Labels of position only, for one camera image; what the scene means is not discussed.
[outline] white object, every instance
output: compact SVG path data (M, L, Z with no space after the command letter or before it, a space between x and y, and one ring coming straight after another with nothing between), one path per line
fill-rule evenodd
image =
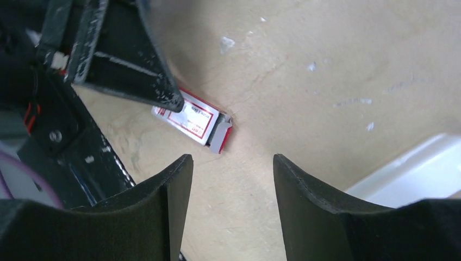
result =
M461 136L439 134L375 171L345 192L398 208L461 190Z
M65 55L61 52L55 52L53 56L53 61L51 62L51 68L57 70L64 70L67 67L68 61L69 55Z
M230 50L234 46L235 46L235 41L232 40L231 38L227 38L223 36L221 40L219 41L219 47L221 50L221 54L227 53L227 51Z
M374 128L375 128L375 122L372 122L372 123L368 124L368 126L366 126L366 130L368 132L372 131Z
M231 116L186 90L180 89L180 92L184 97L184 107L180 113L154 106L152 114L203 146L208 146L211 152L221 154L232 130Z
M42 38L42 35L28 28L26 28L26 34L29 36L29 39L34 44L34 46L37 47L39 45L40 39Z
M317 69L317 64L316 63L312 63L311 65L309 65L307 67L307 69L311 70L311 71L315 71L315 69Z
M181 94L184 97L184 107L180 113L154 106L152 114L161 117L187 136L205 145L215 126L219 111L184 91L181 91Z

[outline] concrete floor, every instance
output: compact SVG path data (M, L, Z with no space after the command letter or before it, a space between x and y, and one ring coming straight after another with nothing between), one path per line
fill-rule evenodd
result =
M234 117L223 154L147 105L78 92L137 182L192 154L191 261L285 259L274 153L344 190L432 135L461 132L456 0L164 2L152 23L175 74ZM223 36L235 41L225 54Z

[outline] white paint speck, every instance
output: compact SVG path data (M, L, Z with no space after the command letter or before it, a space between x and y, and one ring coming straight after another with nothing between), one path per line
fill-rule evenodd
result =
M115 163L117 164L117 166L119 167L119 169L122 171L122 173L125 175L126 177L126 180L130 182L131 186L134 186L134 182L133 180L131 179L131 176L127 173L127 171L125 170L125 168L122 166L122 163L119 161L119 159L117 158L117 156L114 156L114 159L115 159Z
M311 65L307 66L307 69L313 72L315 69L317 69L317 64L315 62L311 63Z
M92 163L93 161L95 161L95 157L93 156L88 156L85 158L86 163Z
M363 103L363 104L373 104L372 99L363 99L363 98L361 98L360 102Z
M408 88L408 87L413 86L415 84L420 85L420 84L423 84L423 83L428 83L430 81L431 81L431 79L429 77L415 78L414 75L412 74L412 77L411 77L410 80L404 80L404 81L401 81L399 83L396 83L396 84L392 85L387 90L384 90L383 94L389 94L389 93L391 93L393 91L405 89L405 88Z
M235 46L235 41L231 38L223 36L219 41L219 46L221 49L221 54L225 54L228 50Z
M110 146L106 146L104 148L101 148L102 152L110 152Z
M368 126L366 126L366 130L368 132L372 131L374 128L375 128L375 122L372 122L372 123L368 124Z

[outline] purple cable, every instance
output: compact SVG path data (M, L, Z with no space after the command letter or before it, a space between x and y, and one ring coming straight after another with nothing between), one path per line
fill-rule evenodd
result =
M61 200L59 200L58 195L53 190L53 188L50 186L50 184L48 184L48 182L46 182L46 180L43 179L40 175L38 175L35 171L29 168L29 166L25 165L18 159L15 159L14 157L10 156L9 154L6 154L3 151L0 151L0 160L4 160L7 163L20 169L22 172L24 172L37 185L39 185L46 192L46 194L48 194L48 196L51 198L51 200L53 201L54 205L57 208L63 208L63 203L61 202ZM1 171L0 171L0 189L2 189L7 194L7 196L14 198L10 189L8 188L8 185Z
M12 200L14 198L10 188L8 188L5 178L3 177L2 170L0 170L0 189L6 194L8 199Z

